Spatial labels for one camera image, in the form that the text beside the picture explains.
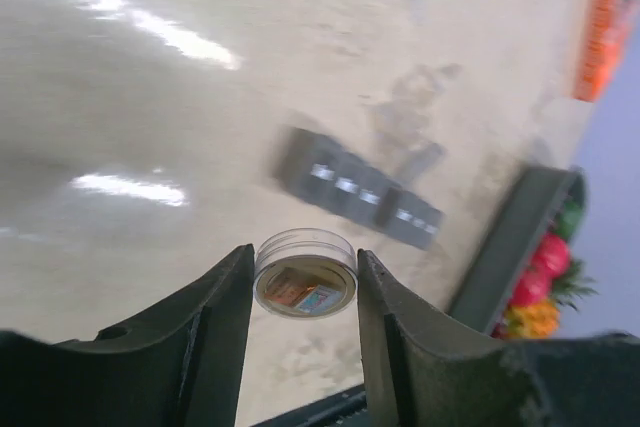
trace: red fruit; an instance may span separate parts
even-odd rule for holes
[[[511,305],[526,307],[540,302],[551,292],[551,279],[548,275],[530,268],[520,277],[518,285],[513,290]]]
[[[531,266],[555,279],[567,271],[570,261],[567,243],[555,234],[545,234],[538,250],[533,254]]]

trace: plastic container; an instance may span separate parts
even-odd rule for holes
[[[351,244],[320,229],[293,229],[258,249],[253,295],[269,312],[317,319],[336,314],[353,300],[358,286]]]

